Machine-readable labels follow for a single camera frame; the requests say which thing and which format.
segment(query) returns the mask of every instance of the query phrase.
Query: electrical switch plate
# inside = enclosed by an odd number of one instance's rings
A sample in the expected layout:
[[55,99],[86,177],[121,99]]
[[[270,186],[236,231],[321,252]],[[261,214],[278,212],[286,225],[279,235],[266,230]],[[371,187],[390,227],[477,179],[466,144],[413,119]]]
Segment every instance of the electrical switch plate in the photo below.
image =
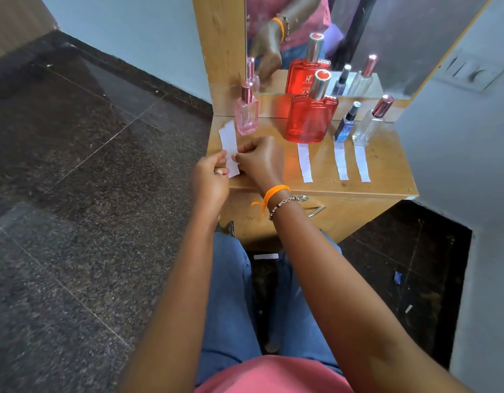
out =
[[449,56],[434,77],[459,87],[484,91],[504,74],[504,63],[459,50]]

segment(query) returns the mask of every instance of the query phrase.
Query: wooden mirror frame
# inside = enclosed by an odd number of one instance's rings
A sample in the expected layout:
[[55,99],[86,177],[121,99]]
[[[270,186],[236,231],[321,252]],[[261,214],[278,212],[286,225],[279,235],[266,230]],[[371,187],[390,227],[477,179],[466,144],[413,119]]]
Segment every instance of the wooden mirror frame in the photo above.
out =
[[[414,95],[410,99],[395,100],[394,105],[386,114],[387,121],[396,121],[399,118],[491,1],[485,1],[476,16],[448,49]],[[205,60],[214,115],[235,116],[235,100],[241,96],[241,82],[246,77],[246,9],[244,0],[192,0],[192,2]],[[288,117],[293,95],[259,93],[255,96],[259,101],[259,117]],[[339,105],[334,114],[334,120],[343,118],[355,100],[360,101],[362,104],[358,113],[359,118],[362,118],[367,111],[372,110],[379,100],[378,98],[344,96],[338,99]]]

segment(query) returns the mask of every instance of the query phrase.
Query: blue jeans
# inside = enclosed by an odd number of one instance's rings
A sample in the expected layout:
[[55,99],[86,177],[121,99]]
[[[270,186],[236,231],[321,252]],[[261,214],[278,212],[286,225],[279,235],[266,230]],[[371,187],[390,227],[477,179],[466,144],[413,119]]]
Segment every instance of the blue jeans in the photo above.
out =
[[[248,49],[252,46],[252,40],[248,40]],[[287,50],[281,51],[281,70],[288,70],[290,67],[290,62],[295,59],[304,59],[306,57],[306,49],[308,44],[301,44],[288,48]],[[321,47],[321,52],[319,54],[319,59],[325,59],[325,46]],[[255,68],[261,63],[261,56],[255,58]]]
[[[285,255],[278,261],[278,272],[270,340],[280,345],[281,356],[317,360],[341,373]],[[196,386],[226,368],[261,356],[255,325],[248,256],[237,238],[217,232]]]

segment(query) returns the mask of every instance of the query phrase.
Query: orange thread bracelet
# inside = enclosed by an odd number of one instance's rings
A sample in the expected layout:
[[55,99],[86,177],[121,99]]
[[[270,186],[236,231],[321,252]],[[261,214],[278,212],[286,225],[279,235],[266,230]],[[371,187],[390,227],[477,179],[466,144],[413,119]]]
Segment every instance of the orange thread bracelet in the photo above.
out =
[[281,26],[281,44],[282,44],[283,41],[284,41],[284,26],[283,26],[283,23],[281,22],[281,19],[279,19],[278,17],[272,18],[272,20],[275,20]]
[[290,188],[287,186],[287,185],[277,185],[277,186],[274,186],[273,188],[269,189],[266,194],[264,195],[264,202],[263,203],[260,203],[259,201],[254,201],[252,204],[250,204],[250,206],[252,205],[262,205],[263,206],[263,211],[261,212],[261,218],[263,217],[264,215],[264,210],[267,209],[267,206],[268,206],[268,201],[270,200],[270,198],[272,198],[272,196],[277,193],[277,192],[280,192],[281,190],[285,190],[287,189],[288,191],[290,191]]

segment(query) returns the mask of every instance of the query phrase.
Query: mirror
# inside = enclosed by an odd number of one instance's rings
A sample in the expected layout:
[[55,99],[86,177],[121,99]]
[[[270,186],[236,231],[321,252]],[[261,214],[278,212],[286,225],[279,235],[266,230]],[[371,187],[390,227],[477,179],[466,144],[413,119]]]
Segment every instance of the mirror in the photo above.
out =
[[255,92],[308,93],[325,68],[326,95],[409,99],[485,2],[246,0]]

